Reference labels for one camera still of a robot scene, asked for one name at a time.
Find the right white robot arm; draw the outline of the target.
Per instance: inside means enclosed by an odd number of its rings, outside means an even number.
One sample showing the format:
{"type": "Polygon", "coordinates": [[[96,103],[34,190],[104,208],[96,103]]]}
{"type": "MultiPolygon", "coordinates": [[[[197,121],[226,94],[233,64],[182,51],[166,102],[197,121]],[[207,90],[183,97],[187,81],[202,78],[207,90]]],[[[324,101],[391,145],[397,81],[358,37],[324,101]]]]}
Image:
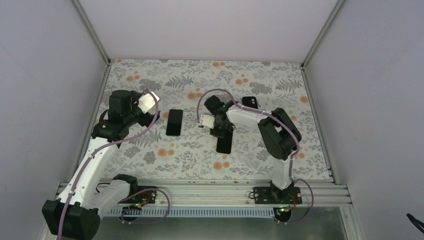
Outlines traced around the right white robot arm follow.
{"type": "Polygon", "coordinates": [[[239,125],[259,130],[266,150],[274,158],[271,198],[278,204],[289,199],[294,186],[291,158],[299,151],[302,136],[285,110],[279,107],[273,111],[259,110],[236,101],[224,103],[215,95],[204,106],[210,114],[198,114],[197,122],[199,127],[209,128],[216,138],[224,138],[239,125]]]}

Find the black phone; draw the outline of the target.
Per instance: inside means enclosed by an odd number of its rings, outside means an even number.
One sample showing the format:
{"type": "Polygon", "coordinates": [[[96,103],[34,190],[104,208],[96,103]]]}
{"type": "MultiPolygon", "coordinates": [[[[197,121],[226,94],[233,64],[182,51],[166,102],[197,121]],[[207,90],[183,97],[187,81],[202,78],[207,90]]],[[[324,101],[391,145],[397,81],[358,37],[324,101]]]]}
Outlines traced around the black phone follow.
{"type": "Polygon", "coordinates": [[[181,134],[183,121],[183,110],[170,109],[168,112],[165,134],[167,136],[179,136],[181,134]]]}

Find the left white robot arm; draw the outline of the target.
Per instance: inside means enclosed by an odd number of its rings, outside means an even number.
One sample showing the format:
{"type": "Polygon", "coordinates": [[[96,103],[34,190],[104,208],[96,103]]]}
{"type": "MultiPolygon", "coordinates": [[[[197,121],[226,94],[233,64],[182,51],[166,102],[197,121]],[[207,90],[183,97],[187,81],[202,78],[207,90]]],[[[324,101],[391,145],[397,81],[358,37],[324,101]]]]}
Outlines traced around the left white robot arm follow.
{"type": "Polygon", "coordinates": [[[102,218],[120,202],[139,197],[135,176],[119,174],[106,188],[95,192],[101,176],[123,143],[140,138],[160,117],[160,98],[145,89],[114,90],[108,109],[93,127],[86,153],[64,190],[54,200],[46,200],[42,214],[51,234],[58,240],[91,240],[102,218]]]}

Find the phone with pink case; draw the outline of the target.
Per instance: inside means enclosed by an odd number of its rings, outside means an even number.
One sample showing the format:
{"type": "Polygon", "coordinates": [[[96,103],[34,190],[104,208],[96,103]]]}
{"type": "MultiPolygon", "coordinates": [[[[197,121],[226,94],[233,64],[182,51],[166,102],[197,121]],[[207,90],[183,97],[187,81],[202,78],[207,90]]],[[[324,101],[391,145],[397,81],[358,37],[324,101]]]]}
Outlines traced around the phone with pink case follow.
{"type": "Polygon", "coordinates": [[[232,152],[233,133],[227,132],[223,138],[217,138],[215,150],[219,154],[229,155],[232,152]]]}

